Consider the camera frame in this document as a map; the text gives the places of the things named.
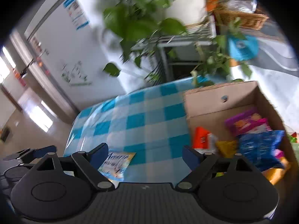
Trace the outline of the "blue checkered tablecloth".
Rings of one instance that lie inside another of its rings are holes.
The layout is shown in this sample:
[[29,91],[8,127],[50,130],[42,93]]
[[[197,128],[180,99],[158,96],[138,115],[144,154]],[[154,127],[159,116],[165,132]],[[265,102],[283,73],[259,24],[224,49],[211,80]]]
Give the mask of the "blue checkered tablecloth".
[[184,91],[192,79],[145,88],[84,109],[75,119],[64,155],[106,143],[110,151],[133,153],[121,180],[176,184],[190,172],[182,159],[191,144]]

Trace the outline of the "pothos plant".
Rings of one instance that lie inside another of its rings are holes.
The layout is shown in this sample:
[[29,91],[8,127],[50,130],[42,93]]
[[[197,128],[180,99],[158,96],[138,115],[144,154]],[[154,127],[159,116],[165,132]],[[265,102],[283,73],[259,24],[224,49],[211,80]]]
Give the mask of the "pothos plant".
[[[177,0],[117,0],[112,7],[103,10],[105,32],[116,37],[110,42],[112,49],[122,50],[122,61],[134,59],[136,67],[141,66],[143,57],[152,57],[156,46],[154,38],[163,36],[186,36],[187,25],[176,17],[161,15],[162,11],[173,8]],[[211,13],[218,0],[203,0],[203,8],[198,13]]]

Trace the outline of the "white refrigerator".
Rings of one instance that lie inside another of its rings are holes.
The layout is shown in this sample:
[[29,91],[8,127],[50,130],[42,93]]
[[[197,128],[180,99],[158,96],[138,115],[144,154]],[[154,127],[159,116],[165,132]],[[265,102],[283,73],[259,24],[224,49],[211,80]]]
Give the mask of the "white refrigerator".
[[104,72],[121,63],[117,37],[102,10],[115,0],[37,0],[10,40],[26,69],[66,120],[88,106],[128,93],[127,77]]

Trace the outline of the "wicker basket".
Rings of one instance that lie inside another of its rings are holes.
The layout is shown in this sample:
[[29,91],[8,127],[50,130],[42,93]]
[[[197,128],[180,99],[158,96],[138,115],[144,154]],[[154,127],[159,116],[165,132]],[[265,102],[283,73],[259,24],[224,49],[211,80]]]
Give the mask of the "wicker basket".
[[228,25],[235,19],[240,19],[240,27],[252,30],[261,30],[264,23],[268,20],[268,16],[257,13],[246,13],[239,11],[230,11],[226,9],[217,9],[213,11],[216,19],[220,19],[221,24]]

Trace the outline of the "Ameria biscuit packet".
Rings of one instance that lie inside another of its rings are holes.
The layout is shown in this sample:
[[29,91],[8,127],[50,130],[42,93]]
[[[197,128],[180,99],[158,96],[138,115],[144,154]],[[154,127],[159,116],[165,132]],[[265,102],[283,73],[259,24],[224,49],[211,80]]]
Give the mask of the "Ameria biscuit packet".
[[114,181],[123,181],[124,173],[136,153],[109,151],[108,157],[98,171],[106,178]]

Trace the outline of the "white plant pot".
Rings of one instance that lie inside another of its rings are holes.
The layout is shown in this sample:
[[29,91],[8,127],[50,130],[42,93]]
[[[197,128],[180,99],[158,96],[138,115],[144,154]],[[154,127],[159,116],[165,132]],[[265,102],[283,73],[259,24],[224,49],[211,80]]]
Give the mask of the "white plant pot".
[[158,18],[175,18],[187,27],[199,25],[206,16],[206,0],[174,0],[169,8],[158,10]]

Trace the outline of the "cardboard box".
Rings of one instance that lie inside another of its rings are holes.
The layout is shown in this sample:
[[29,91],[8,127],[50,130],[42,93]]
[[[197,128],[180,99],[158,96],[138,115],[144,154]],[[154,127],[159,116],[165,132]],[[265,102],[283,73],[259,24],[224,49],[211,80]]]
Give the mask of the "cardboard box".
[[203,148],[196,141],[196,129],[201,127],[220,141],[232,141],[236,137],[225,121],[249,110],[256,110],[266,118],[272,130],[285,130],[282,119],[268,101],[256,81],[223,83],[185,91],[183,94],[187,124],[193,148]]

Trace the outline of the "patterned white tablecloth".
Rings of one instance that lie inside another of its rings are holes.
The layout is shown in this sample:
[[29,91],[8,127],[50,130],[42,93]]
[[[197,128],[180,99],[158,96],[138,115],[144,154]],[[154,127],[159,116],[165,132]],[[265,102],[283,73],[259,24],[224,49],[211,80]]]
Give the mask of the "patterned white tablecloth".
[[275,22],[265,22],[262,29],[241,29],[254,36],[259,45],[257,56],[247,63],[250,80],[260,89],[279,113],[288,130],[298,132],[298,59],[292,46]]

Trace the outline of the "white metal plant stand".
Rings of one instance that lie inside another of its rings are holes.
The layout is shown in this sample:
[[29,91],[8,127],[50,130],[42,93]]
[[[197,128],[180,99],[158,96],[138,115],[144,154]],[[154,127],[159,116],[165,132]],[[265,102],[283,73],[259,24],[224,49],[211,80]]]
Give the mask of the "white metal plant stand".
[[142,39],[132,50],[155,49],[155,59],[162,66],[164,82],[174,80],[174,66],[196,65],[196,47],[208,47],[216,37],[214,18],[208,17],[204,23],[188,29],[187,35],[154,36],[148,40]]

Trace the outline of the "orange red snack packet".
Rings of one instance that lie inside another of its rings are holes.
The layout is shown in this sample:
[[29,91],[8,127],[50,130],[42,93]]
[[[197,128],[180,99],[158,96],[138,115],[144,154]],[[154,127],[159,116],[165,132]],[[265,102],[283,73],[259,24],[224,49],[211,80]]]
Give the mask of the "orange red snack packet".
[[215,148],[215,144],[218,138],[212,134],[210,131],[199,126],[195,128],[195,133],[193,137],[192,148],[193,149],[203,149],[212,150]]

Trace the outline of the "purple snack packet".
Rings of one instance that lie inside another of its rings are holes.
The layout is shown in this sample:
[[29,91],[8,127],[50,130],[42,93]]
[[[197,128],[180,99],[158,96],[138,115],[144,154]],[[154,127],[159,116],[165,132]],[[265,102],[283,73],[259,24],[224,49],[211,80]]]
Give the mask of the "purple snack packet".
[[268,124],[268,119],[263,118],[256,108],[235,115],[225,120],[224,124],[234,136],[246,133],[263,133],[272,130]]

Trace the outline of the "shiny blue snack bag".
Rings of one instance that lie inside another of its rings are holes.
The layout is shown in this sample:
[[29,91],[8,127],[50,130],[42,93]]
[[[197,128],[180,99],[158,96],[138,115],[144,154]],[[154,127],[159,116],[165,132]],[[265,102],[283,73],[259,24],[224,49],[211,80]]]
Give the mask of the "shiny blue snack bag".
[[239,136],[239,150],[261,172],[270,168],[282,168],[283,164],[275,157],[284,130],[271,130],[262,133],[246,133]]

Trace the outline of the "yellow orange snack bag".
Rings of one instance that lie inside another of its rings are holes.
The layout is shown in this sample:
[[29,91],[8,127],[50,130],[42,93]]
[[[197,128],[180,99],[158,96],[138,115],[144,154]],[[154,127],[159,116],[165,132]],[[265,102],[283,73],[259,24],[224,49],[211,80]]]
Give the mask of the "yellow orange snack bag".
[[290,169],[290,163],[285,157],[279,158],[280,163],[284,168],[270,168],[266,171],[263,171],[263,176],[272,184],[276,185],[279,180],[281,180],[286,172]]

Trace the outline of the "yellow snack packet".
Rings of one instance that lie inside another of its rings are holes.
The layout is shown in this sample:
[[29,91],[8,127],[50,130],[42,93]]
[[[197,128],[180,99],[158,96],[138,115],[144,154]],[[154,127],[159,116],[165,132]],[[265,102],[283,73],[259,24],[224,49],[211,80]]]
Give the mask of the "yellow snack packet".
[[225,158],[233,158],[238,150],[238,142],[237,141],[218,141],[216,142],[216,147],[221,153],[221,155]]

